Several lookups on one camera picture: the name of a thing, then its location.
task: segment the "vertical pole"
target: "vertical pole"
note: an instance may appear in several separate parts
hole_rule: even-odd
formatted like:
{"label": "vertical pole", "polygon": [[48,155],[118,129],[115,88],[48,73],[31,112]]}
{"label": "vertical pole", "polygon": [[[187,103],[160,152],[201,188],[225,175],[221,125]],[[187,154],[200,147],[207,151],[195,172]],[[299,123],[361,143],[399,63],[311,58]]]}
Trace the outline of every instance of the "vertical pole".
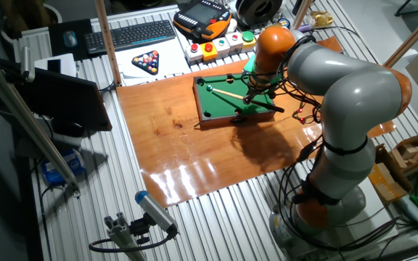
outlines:
{"label": "vertical pole", "polygon": [[312,0],[303,0],[303,2],[301,3],[298,13],[296,14],[295,20],[293,21],[293,24],[292,24],[293,30],[299,29],[299,27],[301,26],[301,23],[304,20],[306,13],[308,12],[308,9],[311,3],[312,3]]}
{"label": "vertical pole", "polygon": [[418,41],[418,28],[399,46],[398,50],[385,62],[384,66],[393,67],[396,62]]}
{"label": "vertical pole", "polygon": [[105,2],[104,0],[94,0],[94,3],[96,5],[96,12],[98,13],[99,25],[101,26],[102,37],[104,39],[104,46],[106,47],[107,56],[109,57],[109,63],[112,69],[112,75],[114,76],[114,83],[117,86],[122,86],[119,66],[117,65],[117,59],[115,58],[114,43],[112,42],[109,23],[107,22]]}

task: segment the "black tape roll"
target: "black tape roll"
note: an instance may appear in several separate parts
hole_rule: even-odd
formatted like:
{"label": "black tape roll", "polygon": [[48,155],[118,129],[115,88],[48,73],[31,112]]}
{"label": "black tape roll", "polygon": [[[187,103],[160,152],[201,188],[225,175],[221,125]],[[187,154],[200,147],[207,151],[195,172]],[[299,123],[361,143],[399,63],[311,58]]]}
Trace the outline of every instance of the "black tape roll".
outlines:
{"label": "black tape roll", "polygon": [[241,22],[252,26],[269,21],[281,5],[282,0],[237,0],[235,7]]}

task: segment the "red button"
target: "red button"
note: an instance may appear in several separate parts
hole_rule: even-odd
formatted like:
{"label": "red button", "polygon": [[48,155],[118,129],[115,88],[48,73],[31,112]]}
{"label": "red button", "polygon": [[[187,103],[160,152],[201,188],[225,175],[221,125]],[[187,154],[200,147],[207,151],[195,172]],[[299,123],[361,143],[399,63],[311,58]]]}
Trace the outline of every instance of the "red button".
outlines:
{"label": "red button", "polygon": [[192,44],[192,51],[193,52],[196,52],[197,51],[197,44]]}
{"label": "red button", "polygon": [[206,51],[212,51],[212,48],[213,48],[213,46],[212,46],[211,43],[207,43],[206,46],[204,46],[204,50],[206,50]]}

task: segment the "slotted aluminum surface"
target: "slotted aluminum surface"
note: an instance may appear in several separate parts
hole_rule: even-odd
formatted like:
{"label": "slotted aluminum surface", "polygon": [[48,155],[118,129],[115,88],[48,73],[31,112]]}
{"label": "slotted aluminum surface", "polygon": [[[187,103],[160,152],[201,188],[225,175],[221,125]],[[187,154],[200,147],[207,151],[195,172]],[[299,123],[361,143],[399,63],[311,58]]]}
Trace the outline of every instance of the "slotted aluminum surface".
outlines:
{"label": "slotted aluminum surface", "polygon": [[[283,15],[292,22],[292,1],[287,1]],[[311,10],[327,10],[333,14],[336,25],[356,30],[340,5],[334,1],[316,1]],[[110,27],[119,28],[155,20],[172,20],[176,6],[109,17]],[[97,19],[91,21],[93,30],[99,31]],[[177,33],[181,47],[188,40]],[[35,59],[52,55],[47,28],[24,32],[15,42],[18,60],[22,47],[34,50]],[[314,33],[318,40],[336,36],[345,55],[362,60],[374,60],[365,44],[344,30],[324,30]],[[248,59],[253,53],[240,54],[217,60],[209,65],[193,65],[191,71],[224,65]],[[77,62],[78,77],[92,80],[99,88],[112,82],[107,56]],[[103,94],[113,129],[111,132],[91,133],[82,140],[81,154],[86,174],[78,177],[81,196],[74,198],[62,189],[48,191],[41,176],[32,174],[36,195],[38,224],[45,260],[127,260],[124,254],[100,254],[88,249],[90,242],[105,239],[103,217],[123,212],[128,219],[141,218],[143,211],[134,201],[137,191],[145,190],[134,147],[131,142],[118,96],[115,91]],[[409,107],[393,120],[396,130],[373,139],[375,144],[393,148],[399,141],[418,134],[418,117]],[[304,177],[312,166],[311,160],[296,167],[296,176]],[[148,260],[286,260],[269,232],[270,209],[276,204],[281,170],[223,188],[181,204],[167,211],[176,219],[181,234],[163,246],[146,250]],[[41,209],[44,209],[45,220]],[[390,207],[390,214],[395,210]],[[151,242],[164,239],[158,228],[151,228]],[[105,244],[103,247],[114,247]],[[306,257],[307,260],[327,259],[326,254]]]}

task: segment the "black keyboard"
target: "black keyboard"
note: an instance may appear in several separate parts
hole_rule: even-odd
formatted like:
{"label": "black keyboard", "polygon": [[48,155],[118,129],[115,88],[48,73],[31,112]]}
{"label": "black keyboard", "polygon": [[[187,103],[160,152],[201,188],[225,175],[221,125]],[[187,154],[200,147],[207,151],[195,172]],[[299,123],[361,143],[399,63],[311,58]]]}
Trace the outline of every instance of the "black keyboard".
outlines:
{"label": "black keyboard", "polygon": [[[172,25],[168,20],[113,29],[110,34],[116,51],[156,44],[175,38],[175,32],[173,32]],[[86,34],[85,42],[89,54],[106,53],[101,32]]]}

